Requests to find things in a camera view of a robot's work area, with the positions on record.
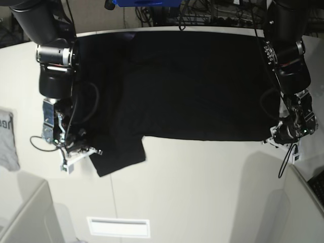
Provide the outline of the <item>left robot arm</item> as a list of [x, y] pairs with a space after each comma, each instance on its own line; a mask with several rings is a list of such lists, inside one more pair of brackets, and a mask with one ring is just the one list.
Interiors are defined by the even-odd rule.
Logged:
[[267, 6], [264, 51], [288, 112], [272, 131], [274, 142], [280, 145], [297, 143], [318, 127], [308, 91], [311, 77], [302, 40], [310, 7], [310, 1], [271, 1]]

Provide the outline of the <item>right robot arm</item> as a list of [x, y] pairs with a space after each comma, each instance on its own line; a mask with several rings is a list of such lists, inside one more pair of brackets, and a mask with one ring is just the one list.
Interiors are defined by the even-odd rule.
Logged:
[[35, 58], [40, 66], [39, 92], [44, 96], [42, 138], [61, 152], [61, 169], [101, 150], [90, 146], [86, 131], [79, 126], [94, 111], [77, 121], [76, 111], [82, 84], [79, 72], [79, 44], [72, 17], [61, 1], [1, 1], [22, 30], [36, 43]]

